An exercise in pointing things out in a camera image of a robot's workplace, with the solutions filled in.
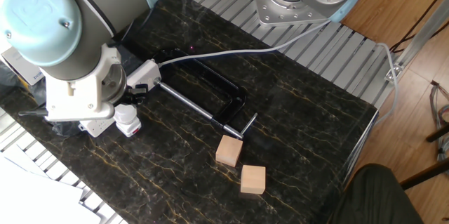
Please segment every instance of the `metal bar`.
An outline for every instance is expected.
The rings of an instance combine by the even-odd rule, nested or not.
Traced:
[[[371,40],[365,40],[362,47],[360,47],[351,61],[345,66],[345,68],[340,72],[340,75],[334,81],[334,84],[342,88],[346,88],[348,83],[352,79],[355,79],[364,62],[368,60],[369,56],[372,55],[373,49],[376,43]]]
[[[178,100],[181,100],[184,104],[188,105],[193,110],[197,111],[199,114],[203,115],[208,120],[212,120],[213,115],[209,113],[208,111],[201,108],[199,105],[193,103],[190,99],[184,97],[181,93],[178,93],[175,89],[171,88],[170,86],[166,85],[165,83],[162,83],[160,79],[154,80],[154,85],[159,85],[163,90],[171,94],[173,97],[177,98]],[[237,130],[233,129],[232,127],[228,125],[224,125],[223,129],[232,134],[233,136],[236,136],[238,139],[243,139],[243,135],[239,133]]]
[[[329,66],[324,70],[321,75],[325,79],[329,81],[335,81],[338,77],[338,74],[342,71],[344,66],[349,63],[350,59],[356,53],[356,49],[360,46],[360,43],[363,41],[363,36],[355,33],[349,39],[349,41],[344,45],[342,50],[333,58],[332,62],[330,62]]]
[[[412,188],[413,186],[429,180],[447,170],[449,170],[449,158],[405,179],[401,182],[402,189],[407,190]]]
[[[398,60],[399,65],[407,65],[448,17],[449,0],[443,0],[440,6],[435,10],[434,14],[430,16],[426,24],[424,24],[422,29],[415,35],[415,38],[413,38],[413,40],[404,50]]]
[[[340,23],[331,22],[319,36],[310,44],[306,51],[299,57],[297,62],[305,67],[311,64],[322,50],[327,46],[330,40],[337,34]]]
[[[253,124],[253,122],[255,121],[255,118],[257,117],[257,113],[255,113],[253,115],[253,118],[250,119],[250,121],[246,124],[246,126],[243,128],[243,130],[241,131],[241,134],[243,135],[251,126],[251,124]]]

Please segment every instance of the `metal mounting plate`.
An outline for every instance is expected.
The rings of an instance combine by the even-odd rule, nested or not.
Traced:
[[[303,5],[288,8],[274,3],[274,0],[254,0],[260,23],[266,26],[287,26],[296,24],[322,23],[326,18],[314,9]]]

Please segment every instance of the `marble tabletop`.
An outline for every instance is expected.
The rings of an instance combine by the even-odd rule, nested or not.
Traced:
[[[267,46],[192,0],[160,0],[126,47],[146,60],[170,48]],[[129,223],[326,223],[376,109],[277,52],[202,61],[247,93],[231,126],[240,131],[259,114],[235,168],[215,161],[223,130],[160,88],[138,107],[143,126],[132,138],[115,126],[98,138],[57,136],[42,118],[17,116],[36,106],[17,86],[0,84],[0,106]],[[161,72],[163,82],[206,110],[223,105],[177,65]],[[267,167],[263,195],[239,193],[243,164]]]

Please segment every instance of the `wooden block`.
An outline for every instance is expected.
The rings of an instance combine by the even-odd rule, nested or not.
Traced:
[[[235,167],[239,158],[243,141],[229,136],[223,136],[215,153],[215,160]]]
[[[240,192],[262,194],[265,191],[265,167],[243,165]]]

